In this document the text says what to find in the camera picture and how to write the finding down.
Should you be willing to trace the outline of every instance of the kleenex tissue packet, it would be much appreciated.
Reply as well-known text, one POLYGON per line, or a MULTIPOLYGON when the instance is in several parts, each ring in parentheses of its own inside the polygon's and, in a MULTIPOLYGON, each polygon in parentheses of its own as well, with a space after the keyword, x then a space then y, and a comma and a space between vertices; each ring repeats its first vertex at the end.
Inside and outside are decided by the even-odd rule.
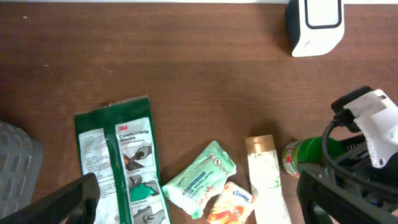
POLYGON ((254 209, 256 198, 229 181, 218 197, 207 221, 211 224, 243 224, 254 209))
POLYGON ((162 190, 170 201, 196 219, 203 215, 207 201, 222 193, 226 179, 235 173, 235 163, 213 141, 162 190))

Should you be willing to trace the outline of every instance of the label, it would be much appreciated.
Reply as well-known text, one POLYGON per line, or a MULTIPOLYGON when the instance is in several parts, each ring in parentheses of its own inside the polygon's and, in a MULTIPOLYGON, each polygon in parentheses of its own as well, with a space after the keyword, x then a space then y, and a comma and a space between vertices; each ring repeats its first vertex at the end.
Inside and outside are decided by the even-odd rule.
POLYGON ((157 178, 149 118, 115 126, 134 224, 169 224, 169 214, 157 178))
POLYGON ((251 191, 257 223, 291 224, 280 185, 276 150, 248 154, 251 191))
POLYGON ((101 191, 94 223, 120 223, 118 198, 104 129, 79 134, 79 143, 83 175, 94 173, 101 191))
POLYGON ((299 143, 299 141, 292 142, 285 147, 282 153, 282 164, 288 174, 298 178, 300 177, 300 173, 297 170, 296 164, 294 164, 294 160, 292 159, 292 154, 297 143, 299 143))

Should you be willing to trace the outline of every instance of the wooden table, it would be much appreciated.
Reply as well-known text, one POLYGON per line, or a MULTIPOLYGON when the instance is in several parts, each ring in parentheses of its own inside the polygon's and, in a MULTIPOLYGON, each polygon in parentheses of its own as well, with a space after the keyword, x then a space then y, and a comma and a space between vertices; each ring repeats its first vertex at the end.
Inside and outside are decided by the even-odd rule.
MULTIPOLYGON (((163 183, 215 139, 247 190, 245 137, 273 134, 281 152, 319 136, 330 103, 362 85, 398 103, 398 6, 346 6, 343 40, 309 58, 289 55, 284 9, 0 3, 0 119, 44 148, 33 201, 79 178, 73 115, 105 102, 149 95, 163 183)), ((303 223, 297 180, 281 178, 292 223, 303 223)), ((213 203, 192 221, 169 202, 172 221, 206 223, 213 203)))

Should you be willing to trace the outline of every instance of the green packaging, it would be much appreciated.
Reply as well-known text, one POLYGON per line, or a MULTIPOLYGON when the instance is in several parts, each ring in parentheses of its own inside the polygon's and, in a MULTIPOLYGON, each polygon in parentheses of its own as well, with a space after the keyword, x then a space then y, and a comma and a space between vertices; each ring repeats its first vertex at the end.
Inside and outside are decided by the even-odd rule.
POLYGON ((227 178, 235 173, 235 163, 213 141, 162 190, 170 201, 196 219, 203 215, 207 201, 222 193, 227 178))
POLYGON ((75 116, 82 174, 96 175, 95 223, 170 224, 147 96, 75 116))

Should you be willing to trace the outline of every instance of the lotion tube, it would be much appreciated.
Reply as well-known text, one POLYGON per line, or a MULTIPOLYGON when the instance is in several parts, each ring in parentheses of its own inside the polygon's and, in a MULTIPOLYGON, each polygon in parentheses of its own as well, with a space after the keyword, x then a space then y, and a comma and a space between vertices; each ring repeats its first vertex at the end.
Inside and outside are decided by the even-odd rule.
POLYGON ((271 134, 246 138, 246 149, 257 224, 291 224, 280 186, 274 138, 271 134))

